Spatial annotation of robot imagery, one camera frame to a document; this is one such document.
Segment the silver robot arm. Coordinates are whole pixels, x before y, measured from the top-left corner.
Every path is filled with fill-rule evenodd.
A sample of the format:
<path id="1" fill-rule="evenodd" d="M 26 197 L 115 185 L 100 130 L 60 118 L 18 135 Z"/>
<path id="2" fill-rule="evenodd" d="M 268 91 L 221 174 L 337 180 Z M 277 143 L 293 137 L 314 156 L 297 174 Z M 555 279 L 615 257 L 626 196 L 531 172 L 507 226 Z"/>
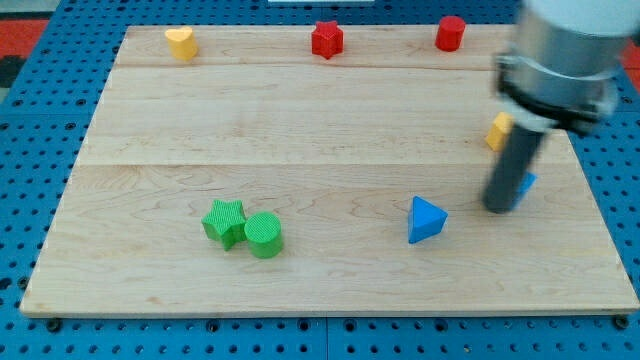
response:
<path id="1" fill-rule="evenodd" d="M 613 77 L 639 32 L 639 0 L 524 0 L 496 90 L 515 124 L 587 134 L 617 105 Z"/>

